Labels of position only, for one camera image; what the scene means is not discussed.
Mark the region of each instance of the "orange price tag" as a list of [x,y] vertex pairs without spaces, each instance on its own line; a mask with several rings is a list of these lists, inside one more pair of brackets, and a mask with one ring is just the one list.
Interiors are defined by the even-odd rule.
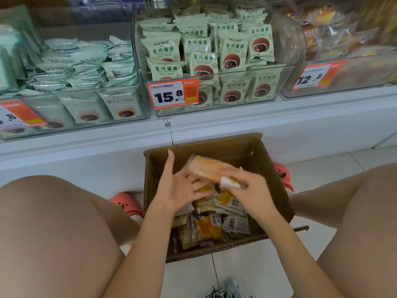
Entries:
[[0,130],[45,125],[35,112],[19,99],[0,101]]
[[293,90],[325,87],[335,77],[346,61],[306,66]]
[[156,110],[199,103],[198,78],[150,83],[148,90]]

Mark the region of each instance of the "human hand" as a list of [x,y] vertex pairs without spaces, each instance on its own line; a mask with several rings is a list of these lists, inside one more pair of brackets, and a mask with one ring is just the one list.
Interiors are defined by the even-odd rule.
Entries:
[[233,166],[220,168],[220,173],[248,185],[246,189],[229,185],[221,185],[221,188],[240,200],[246,212],[255,220],[266,219],[271,217],[270,214],[277,213],[264,177]]
[[154,200],[161,201],[172,215],[188,203],[213,194],[213,191],[195,192],[208,184],[207,181],[198,180],[198,176],[188,175],[185,170],[173,174],[174,159],[174,153],[168,150],[166,165],[154,197]]

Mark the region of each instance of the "white tile floor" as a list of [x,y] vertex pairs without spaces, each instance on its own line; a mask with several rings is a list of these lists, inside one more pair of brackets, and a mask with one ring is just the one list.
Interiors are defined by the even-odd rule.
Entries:
[[[373,167],[397,162],[397,146],[360,150],[286,165],[296,192],[314,189]],[[335,234],[335,229],[295,217],[291,225],[309,225],[298,236],[317,259]],[[270,240],[242,245],[212,255],[166,265],[161,298],[204,298],[212,286],[229,276],[243,292],[258,298],[290,298],[292,289]]]

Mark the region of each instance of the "open cardboard box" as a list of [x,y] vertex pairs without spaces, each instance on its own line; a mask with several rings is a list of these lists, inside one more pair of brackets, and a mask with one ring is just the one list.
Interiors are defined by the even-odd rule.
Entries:
[[[194,154],[221,160],[235,167],[241,166],[245,170],[264,176],[277,210],[287,222],[290,222],[294,216],[293,207],[274,169],[273,162],[262,143],[261,137],[261,134],[247,134],[145,151],[144,212],[147,211],[156,194],[158,182],[168,157],[167,150],[171,149],[175,153],[174,173],[181,170],[189,157]],[[174,241],[171,238],[167,253],[167,263],[227,250],[232,247],[268,238],[258,223],[250,216],[249,225],[252,235],[237,235],[224,232],[226,242],[216,242],[213,247],[196,248],[178,254],[174,253]],[[295,231],[308,229],[309,226],[303,226],[296,228]]]

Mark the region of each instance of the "orange label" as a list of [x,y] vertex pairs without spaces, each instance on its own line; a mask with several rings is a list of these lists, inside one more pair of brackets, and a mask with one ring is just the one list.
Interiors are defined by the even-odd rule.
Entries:
[[19,99],[0,102],[0,130],[47,124]]
[[324,87],[335,77],[346,61],[306,66],[293,90]]
[[148,90],[156,110],[194,105],[199,102],[198,78],[150,83]]

